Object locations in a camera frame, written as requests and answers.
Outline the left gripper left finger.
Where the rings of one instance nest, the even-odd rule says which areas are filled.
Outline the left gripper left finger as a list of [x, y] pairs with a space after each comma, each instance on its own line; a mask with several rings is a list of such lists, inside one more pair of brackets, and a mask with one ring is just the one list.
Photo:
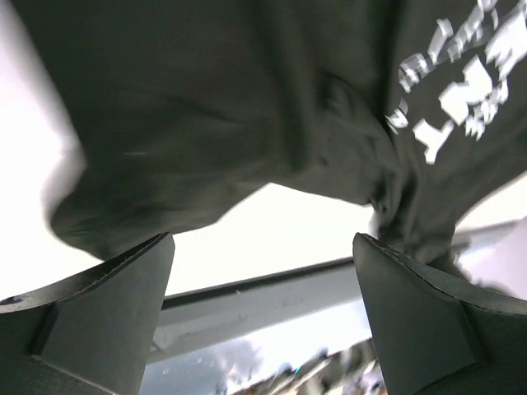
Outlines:
[[137, 394], [175, 252], [158, 235], [1, 302], [1, 393]]

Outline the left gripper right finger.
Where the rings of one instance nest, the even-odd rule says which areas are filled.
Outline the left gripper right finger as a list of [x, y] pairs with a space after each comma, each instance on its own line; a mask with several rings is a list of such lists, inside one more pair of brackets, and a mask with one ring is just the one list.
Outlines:
[[524, 394], [526, 303], [399, 253], [369, 235], [353, 257], [390, 394]]

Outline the black t shirt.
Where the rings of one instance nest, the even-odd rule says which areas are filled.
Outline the black t shirt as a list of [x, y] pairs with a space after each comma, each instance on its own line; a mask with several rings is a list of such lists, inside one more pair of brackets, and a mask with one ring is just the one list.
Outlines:
[[47, 221], [107, 260], [265, 184], [374, 208], [456, 277], [459, 220], [526, 170], [523, 1], [15, 1], [77, 138]]

